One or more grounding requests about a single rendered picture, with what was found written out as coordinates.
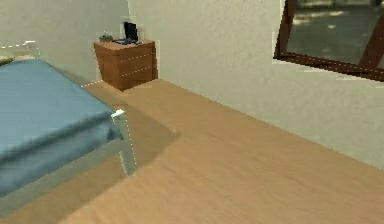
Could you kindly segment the brown framed window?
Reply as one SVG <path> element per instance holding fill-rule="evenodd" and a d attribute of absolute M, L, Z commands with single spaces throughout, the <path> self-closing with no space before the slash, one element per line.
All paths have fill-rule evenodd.
<path fill-rule="evenodd" d="M 273 58 L 384 83 L 384 0 L 284 0 Z"/>

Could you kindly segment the brown wooden nightstand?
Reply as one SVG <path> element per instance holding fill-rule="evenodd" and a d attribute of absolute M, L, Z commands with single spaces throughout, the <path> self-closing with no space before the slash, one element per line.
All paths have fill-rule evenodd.
<path fill-rule="evenodd" d="M 128 45 L 97 41 L 93 46 L 102 80 L 120 91 L 158 78 L 154 41 Z"/>

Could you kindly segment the black laptop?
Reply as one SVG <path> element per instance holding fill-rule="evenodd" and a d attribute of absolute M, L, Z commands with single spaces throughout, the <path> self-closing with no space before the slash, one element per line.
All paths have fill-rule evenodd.
<path fill-rule="evenodd" d="M 124 22 L 123 27 L 124 27 L 125 37 L 114 40 L 114 43 L 121 44 L 121 45 L 141 44 L 141 41 L 139 40 L 139 37 L 138 37 L 137 26 L 134 23 Z"/>

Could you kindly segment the white bed with blue sheets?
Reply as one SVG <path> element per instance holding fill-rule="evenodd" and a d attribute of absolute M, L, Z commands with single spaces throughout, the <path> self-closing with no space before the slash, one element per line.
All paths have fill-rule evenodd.
<path fill-rule="evenodd" d="M 42 60 L 34 41 L 0 46 L 0 217 L 116 153 L 133 174 L 124 110 Z"/>

